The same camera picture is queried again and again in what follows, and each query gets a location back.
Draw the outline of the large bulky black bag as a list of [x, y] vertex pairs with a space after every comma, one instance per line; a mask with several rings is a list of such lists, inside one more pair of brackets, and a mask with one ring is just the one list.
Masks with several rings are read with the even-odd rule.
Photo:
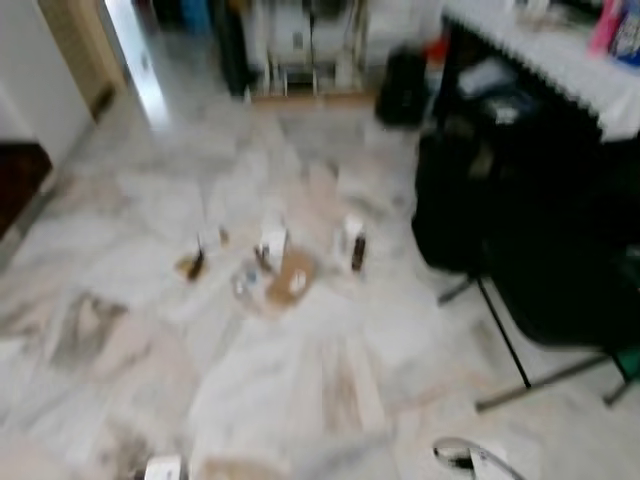
[[563, 102], [511, 83], [454, 105], [470, 134], [425, 134], [411, 229], [422, 259], [486, 276], [517, 328], [549, 347], [640, 342], [640, 155]]

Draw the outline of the green plastic object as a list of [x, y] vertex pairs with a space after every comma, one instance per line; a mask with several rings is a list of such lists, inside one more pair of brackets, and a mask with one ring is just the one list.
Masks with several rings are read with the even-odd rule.
[[620, 372], [625, 383], [639, 379], [640, 375], [640, 347], [632, 346], [611, 352], [614, 367]]

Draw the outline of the table with white tablecloth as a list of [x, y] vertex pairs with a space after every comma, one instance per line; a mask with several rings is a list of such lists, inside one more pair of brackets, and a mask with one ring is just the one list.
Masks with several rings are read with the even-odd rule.
[[588, 50], [576, 29], [530, 29], [515, 0], [442, 0], [443, 18], [483, 38], [573, 104], [589, 111], [603, 140], [640, 136], [640, 73]]

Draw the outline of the pink and blue package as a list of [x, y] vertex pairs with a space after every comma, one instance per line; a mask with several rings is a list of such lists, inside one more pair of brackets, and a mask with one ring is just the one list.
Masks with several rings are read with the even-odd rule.
[[591, 54], [640, 69], [640, 0], [602, 0], [588, 44]]

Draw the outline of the small black bag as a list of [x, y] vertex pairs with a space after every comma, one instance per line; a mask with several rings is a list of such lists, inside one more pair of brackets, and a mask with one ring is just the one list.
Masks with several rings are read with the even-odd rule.
[[387, 59], [375, 102], [375, 118], [393, 128], [416, 128], [430, 99], [428, 59], [421, 47], [397, 47]]

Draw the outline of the white and brown bottle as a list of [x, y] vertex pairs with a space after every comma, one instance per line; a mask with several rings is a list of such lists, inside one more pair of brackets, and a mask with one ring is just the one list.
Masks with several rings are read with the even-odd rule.
[[364, 220], [356, 215], [344, 216], [335, 230], [334, 251], [340, 265], [348, 271], [355, 274], [364, 271], [367, 253], [367, 232]]

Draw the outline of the brown cardboard scrap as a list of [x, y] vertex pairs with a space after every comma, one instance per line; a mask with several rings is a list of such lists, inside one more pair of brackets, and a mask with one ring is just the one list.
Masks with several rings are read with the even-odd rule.
[[266, 300], [279, 307], [296, 306], [310, 291], [316, 271], [314, 256], [305, 250], [287, 248], [278, 271], [265, 289]]

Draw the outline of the metal storage shelf rack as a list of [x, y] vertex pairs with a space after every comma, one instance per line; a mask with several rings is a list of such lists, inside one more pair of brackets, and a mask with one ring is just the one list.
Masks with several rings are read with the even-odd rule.
[[366, 92], [369, 0], [252, 0], [251, 102], [325, 102]]

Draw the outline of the clear plastic wrapper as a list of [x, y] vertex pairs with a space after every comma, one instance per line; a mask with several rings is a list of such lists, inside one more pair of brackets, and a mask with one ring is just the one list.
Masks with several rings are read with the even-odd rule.
[[239, 302], [256, 308], [265, 301], [269, 283], [268, 271], [262, 269], [256, 261], [244, 261], [230, 279], [230, 288]]

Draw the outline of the tall black bag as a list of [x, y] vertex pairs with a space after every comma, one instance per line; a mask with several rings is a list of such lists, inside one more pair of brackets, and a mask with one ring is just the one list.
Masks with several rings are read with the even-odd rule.
[[251, 90], [253, 73], [244, 45], [239, 0], [207, 0], [221, 77], [230, 96], [243, 99]]

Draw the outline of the blue container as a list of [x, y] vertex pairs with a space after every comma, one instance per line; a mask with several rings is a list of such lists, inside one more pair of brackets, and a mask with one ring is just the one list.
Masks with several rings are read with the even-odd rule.
[[193, 35], [210, 35], [212, 22], [209, 0], [179, 0], [184, 27]]

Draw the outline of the black metal leg frame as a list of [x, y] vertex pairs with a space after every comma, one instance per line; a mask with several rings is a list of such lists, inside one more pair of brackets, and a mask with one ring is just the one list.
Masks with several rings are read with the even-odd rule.
[[[590, 342], [590, 340], [584, 342], [584, 340], [575, 337], [568, 339], [557, 338], [554, 337], [554, 335], [547, 337], [547, 335], [540, 334], [540, 332], [530, 335], [526, 332], [524, 326], [520, 324], [522, 320], [525, 320], [525, 316], [516, 310], [516, 308], [507, 308], [508, 319], [504, 319], [502, 314], [499, 314], [497, 305], [503, 300], [503, 298], [500, 297], [500, 291], [498, 288], [489, 289], [486, 287], [485, 280], [481, 279], [480, 276], [465, 276], [460, 283], [440, 293], [439, 296], [436, 297], [436, 303], [440, 306], [449, 305], [449, 303], [456, 301], [458, 297], [461, 297], [463, 293], [471, 291], [471, 289], [479, 291], [481, 297], [483, 297], [486, 311], [488, 311], [490, 317], [492, 317], [495, 328], [497, 328], [500, 339], [502, 339], [503, 346], [506, 347], [509, 358], [511, 358], [512, 364], [515, 365], [518, 376], [520, 376], [520, 385], [518, 385], [518, 387], [503, 390], [502, 393], [495, 394], [495, 396], [476, 401], [475, 410], [477, 412], [485, 413], [497, 410], [497, 408], [504, 406], [504, 404], [520, 401], [520, 399], [538, 393], [540, 390], [548, 389], [553, 387], [553, 385], [561, 383], [561, 381], [570, 380], [577, 375], [585, 374], [585, 372], [589, 372], [605, 364], [612, 365], [613, 369], [617, 371], [613, 365], [611, 352], [622, 348], [599, 346], [599, 343]], [[532, 376], [529, 370], [526, 369], [524, 361], [522, 361], [520, 356], [520, 349], [516, 347], [515, 337], [509, 333], [508, 326], [513, 326], [516, 332], [524, 335], [527, 342], [532, 344], [532, 346], [547, 348], [550, 349], [550, 351], [580, 351], [584, 353], [584, 357], [573, 362], [573, 364], [568, 364], [561, 367], [561, 369], [548, 372], [547, 375], [541, 376], [541, 378], [535, 378], [535, 376]], [[625, 383], [625, 380], [623, 380], [621, 376], [621, 384], [612, 390], [612, 393], [603, 397], [605, 406], [612, 407], [614, 404], [622, 401], [639, 383], [640, 375], [639, 379], [631, 381], [631, 383]]]

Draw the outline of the wooden door frame panel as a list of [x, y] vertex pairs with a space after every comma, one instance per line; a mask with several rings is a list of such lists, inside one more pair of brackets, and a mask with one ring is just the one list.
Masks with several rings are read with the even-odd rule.
[[93, 122], [97, 122], [127, 84], [105, 1], [35, 0], [35, 3]]

